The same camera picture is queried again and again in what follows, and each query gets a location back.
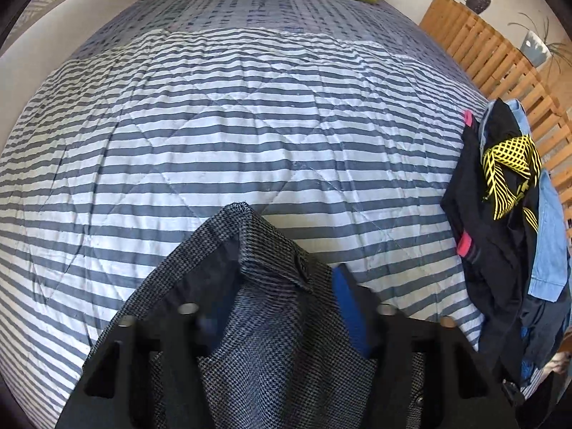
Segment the wooden slatted headboard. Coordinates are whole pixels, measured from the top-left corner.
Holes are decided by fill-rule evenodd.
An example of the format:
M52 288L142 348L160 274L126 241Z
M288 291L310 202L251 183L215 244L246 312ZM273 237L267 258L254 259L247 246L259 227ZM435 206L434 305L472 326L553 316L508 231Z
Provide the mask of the wooden slatted headboard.
M528 59L456 0L433 0L420 22L490 100L517 99L571 231L571 119Z

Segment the light blue shirt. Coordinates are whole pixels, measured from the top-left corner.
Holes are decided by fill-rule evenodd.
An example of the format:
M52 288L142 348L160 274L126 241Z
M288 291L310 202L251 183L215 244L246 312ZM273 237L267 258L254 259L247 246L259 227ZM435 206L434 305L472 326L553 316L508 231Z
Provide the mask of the light blue shirt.
M539 179L539 230L528 294L556 302L568 281L564 214L546 168Z

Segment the potted plant in blue pot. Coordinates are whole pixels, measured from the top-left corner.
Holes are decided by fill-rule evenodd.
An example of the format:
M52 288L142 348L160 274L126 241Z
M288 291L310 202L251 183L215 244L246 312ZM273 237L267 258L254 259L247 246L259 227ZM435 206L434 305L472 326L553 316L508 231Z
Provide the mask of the potted plant in blue pot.
M508 22L508 26L517 26L527 31L520 47L520 52L530 62L534 68L541 67L545 62L549 61L550 65L557 64L557 68L561 71L561 64L568 67L571 66L571 47L567 42L550 42L550 19L543 17L542 29L539 29L534 20L526 13L519 12L529 25L517 21Z

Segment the dark blue garment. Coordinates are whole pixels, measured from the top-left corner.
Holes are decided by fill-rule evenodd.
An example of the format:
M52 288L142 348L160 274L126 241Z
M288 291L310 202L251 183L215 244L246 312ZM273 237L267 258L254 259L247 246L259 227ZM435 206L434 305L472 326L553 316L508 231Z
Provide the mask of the dark blue garment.
M521 393L530 398L541 380L542 369L557 353L570 324L571 295L566 285L557 301L527 295L523 303Z

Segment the blue white striped quilt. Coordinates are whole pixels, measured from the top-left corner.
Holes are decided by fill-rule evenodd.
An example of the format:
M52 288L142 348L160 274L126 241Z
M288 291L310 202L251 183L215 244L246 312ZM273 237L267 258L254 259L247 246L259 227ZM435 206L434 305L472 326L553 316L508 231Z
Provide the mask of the blue white striped quilt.
M440 201L486 99L385 2L140 0L51 73L1 156L1 372L52 428L159 262L246 202L409 316L483 321Z

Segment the black yellow mesh garment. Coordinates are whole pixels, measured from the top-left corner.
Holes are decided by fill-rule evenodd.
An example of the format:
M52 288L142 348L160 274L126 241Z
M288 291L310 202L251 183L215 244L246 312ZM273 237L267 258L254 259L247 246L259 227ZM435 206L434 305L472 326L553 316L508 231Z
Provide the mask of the black yellow mesh garment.
M466 291L484 316L478 351L487 367L522 379L522 311L539 230L542 163L507 102L465 119L463 150L441 200L463 265Z

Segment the grey checked button jacket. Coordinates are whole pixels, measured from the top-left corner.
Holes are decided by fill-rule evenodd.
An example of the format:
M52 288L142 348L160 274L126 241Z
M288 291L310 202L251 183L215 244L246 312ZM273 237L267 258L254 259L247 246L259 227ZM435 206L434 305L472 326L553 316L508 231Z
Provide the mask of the grey checked button jacket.
M331 268L244 202L223 207L147 276L124 316L157 327L199 306L198 363L209 428L360 428L374 362L351 345ZM151 358L154 426L167 425L159 356Z

